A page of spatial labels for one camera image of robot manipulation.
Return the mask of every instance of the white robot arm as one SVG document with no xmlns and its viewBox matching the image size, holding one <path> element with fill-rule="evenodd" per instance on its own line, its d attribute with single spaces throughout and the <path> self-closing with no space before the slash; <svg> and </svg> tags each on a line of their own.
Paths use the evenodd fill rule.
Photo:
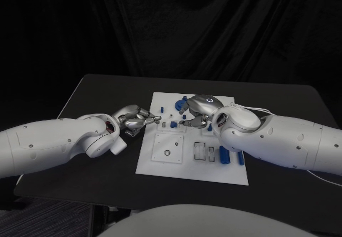
<svg viewBox="0 0 342 237">
<path fill-rule="evenodd" d="M 0 178 L 49 169 L 79 154 L 91 158 L 110 150 L 115 155 L 127 144 L 120 130 L 136 136 L 141 127 L 162 118 L 137 105 L 124 107 L 112 116 L 84 115 L 32 122 L 0 132 Z"/>
<path fill-rule="evenodd" d="M 342 175 L 340 130 L 235 103 L 224 106 L 208 95 L 189 98 L 179 113 L 188 108 L 201 119 L 179 123 L 202 128 L 209 120 L 213 134 L 229 151 L 245 151 L 255 158 L 289 168 Z M 245 108 L 261 110 L 270 115 L 258 118 Z"/>
</svg>

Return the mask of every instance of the white board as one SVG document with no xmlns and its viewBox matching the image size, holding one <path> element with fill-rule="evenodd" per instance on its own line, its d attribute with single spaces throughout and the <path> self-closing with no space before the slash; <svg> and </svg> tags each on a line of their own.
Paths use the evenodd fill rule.
<svg viewBox="0 0 342 237">
<path fill-rule="evenodd" d="M 176 94 L 176 93 L 160 93 L 154 92 L 151 99 L 150 112 L 156 116 L 162 116 L 160 124 L 150 124 L 146 126 L 143 145 L 138 156 L 138 163 L 136 174 L 164 176 L 172 178 L 192 179 L 201 181 L 211 181 L 218 183 L 239 184 L 248 185 L 245 165 L 239 165 L 237 153 L 229 152 L 229 164 L 221 164 L 219 162 L 219 141 L 212 135 L 206 128 L 196 129 L 192 127 L 179 127 L 170 128 L 172 121 L 180 121 L 182 115 L 177 113 L 175 108 L 175 103 L 186 95 L 190 98 L 190 94 Z M 215 96 L 224 105 L 228 105 L 234 102 L 232 97 Z M 193 119 L 189 111 L 183 113 L 186 119 Z M 160 141 L 156 143 L 156 134 L 163 134 L 163 145 L 156 147 L 156 144 L 160 144 Z M 159 161 L 153 161 L 153 151 L 159 151 L 159 154 L 163 154 L 169 148 L 175 148 L 176 141 L 172 139 L 173 135 L 182 137 L 182 155 L 170 157 L 172 154 L 180 151 L 177 147 L 169 156 L 162 156 L 157 158 Z M 205 155 L 206 160 L 195 160 L 195 142 L 205 143 Z M 213 148 L 215 162 L 209 161 L 209 147 Z"/>
</svg>

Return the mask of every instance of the black backdrop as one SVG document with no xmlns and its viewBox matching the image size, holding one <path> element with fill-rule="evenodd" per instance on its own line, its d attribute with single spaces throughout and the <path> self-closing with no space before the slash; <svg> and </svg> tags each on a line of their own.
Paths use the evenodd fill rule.
<svg viewBox="0 0 342 237">
<path fill-rule="evenodd" d="M 1 130 L 56 118 L 87 73 L 310 84 L 342 125 L 339 0 L 3 0 L 1 16 Z"/>
</svg>

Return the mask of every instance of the black table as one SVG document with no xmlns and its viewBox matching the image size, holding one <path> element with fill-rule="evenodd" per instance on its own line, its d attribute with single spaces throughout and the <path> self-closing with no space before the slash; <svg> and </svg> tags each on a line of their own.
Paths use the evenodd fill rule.
<svg viewBox="0 0 342 237">
<path fill-rule="evenodd" d="M 154 91 L 234 96 L 238 104 L 267 108 L 277 115 L 338 128 L 317 91 L 306 85 L 104 75 L 84 77 L 59 118 L 111 114 L 130 104 L 150 109 Z M 280 167 L 248 155 L 250 186 L 137 175 L 143 133 L 134 138 L 123 135 L 127 148 L 118 156 L 107 152 L 91 159 L 79 154 L 65 165 L 24 175 L 14 194 L 137 210 L 183 203 L 222 206 L 257 213 L 316 233 L 342 234 L 340 187 L 304 170 Z M 342 183 L 339 176 L 316 174 Z"/>
</svg>

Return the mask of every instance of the blue part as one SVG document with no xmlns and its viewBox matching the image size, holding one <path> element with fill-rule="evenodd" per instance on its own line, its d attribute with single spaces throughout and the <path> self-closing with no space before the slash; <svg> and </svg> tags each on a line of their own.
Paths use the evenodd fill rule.
<svg viewBox="0 0 342 237">
<path fill-rule="evenodd" d="M 180 110 L 180 108 L 182 108 L 182 106 L 183 106 L 183 103 L 186 103 L 185 100 L 179 100 L 179 101 L 176 102 L 175 107 L 176 107 L 176 110 L 177 110 L 177 111 Z"/>
<path fill-rule="evenodd" d="M 238 163 L 239 163 L 239 165 L 244 165 L 244 154 L 242 154 L 242 151 L 237 155 L 238 155 Z"/>
<path fill-rule="evenodd" d="M 229 151 L 219 146 L 219 160 L 221 164 L 229 164 Z"/>
<path fill-rule="evenodd" d="M 175 128 L 176 127 L 176 122 L 170 122 L 170 127 Z"/>
</svg>

